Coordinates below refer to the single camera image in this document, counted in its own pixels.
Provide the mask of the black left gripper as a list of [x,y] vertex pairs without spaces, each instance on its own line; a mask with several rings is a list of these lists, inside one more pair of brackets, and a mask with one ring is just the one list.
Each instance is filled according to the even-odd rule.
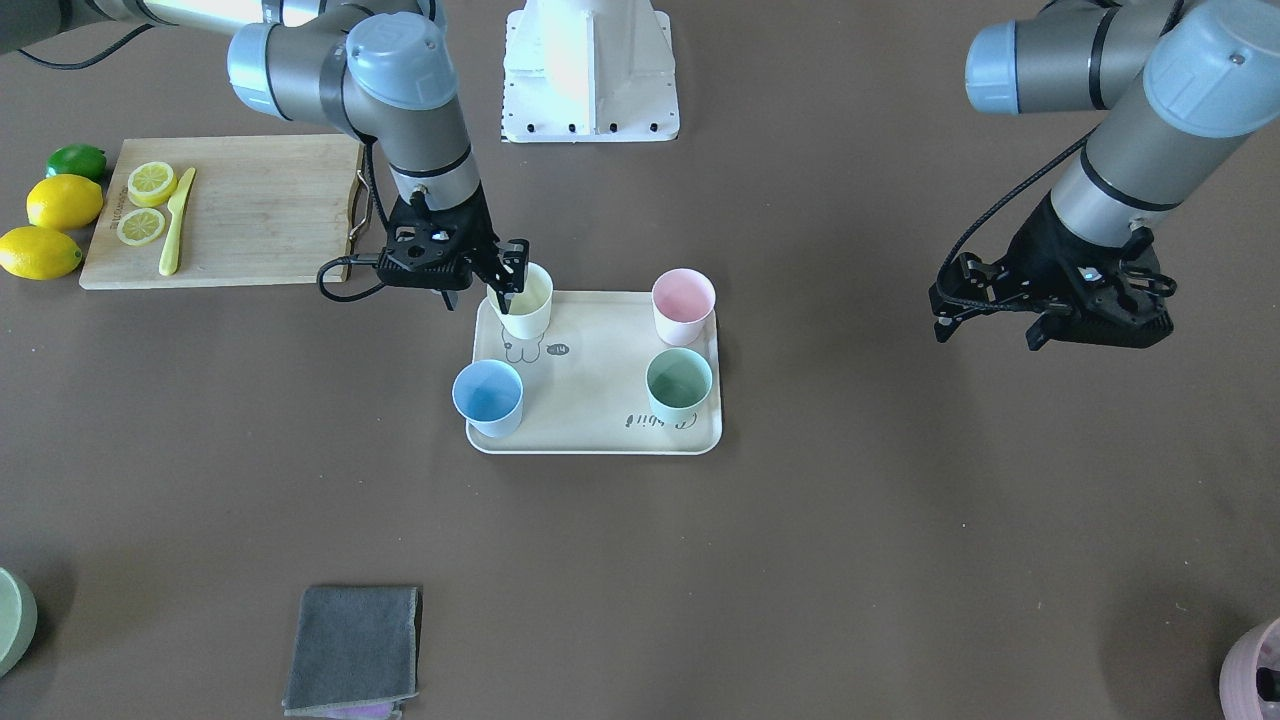
[[1043,199],[1000,260],[1002,282],[1039,315],[1027,332],[1029,348],[1051,340],[1148,348],[1169,337],[1174,281],[1161,272],[1153,242],[1143,225],[1119,249],[1087,242]]

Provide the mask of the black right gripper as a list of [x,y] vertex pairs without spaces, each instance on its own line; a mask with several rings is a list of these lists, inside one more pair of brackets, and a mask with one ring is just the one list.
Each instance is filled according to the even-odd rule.
[[460,292],[480,279],[490,305],[508,315],[516,273],[498,272],[497,243],[483,188],[444,210],[431,210],[425,192],[416,190],[410,200],[396,201],[375,265],[378,279],[392,287],[440,292]]

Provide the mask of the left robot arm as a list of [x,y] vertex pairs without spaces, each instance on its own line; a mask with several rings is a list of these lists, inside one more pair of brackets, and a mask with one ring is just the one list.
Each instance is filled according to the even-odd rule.
[[1036,315],[1030,350],[1169,337],[1176,283],[1155,228],[1276,120],[1277,64],[1275,1],[1051,1],[979,32],[965,65],[977,110],[1105,118],[1055,158],[1062,177],[1001,259],[948,252],[929,290],[936,338],[996,313]]

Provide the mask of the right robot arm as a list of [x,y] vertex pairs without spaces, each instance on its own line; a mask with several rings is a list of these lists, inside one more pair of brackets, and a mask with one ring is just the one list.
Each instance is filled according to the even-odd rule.
[[371,266],[380,287],[435,291],[448,309],[474,281],[499,313],[524,291],[529,243],[492,227],[439,1],[5,1],[3,51],[106,20],[227,35],[246,106],[383,150],[398,193],[384,208],[369,191],[384,249],[335,266]]

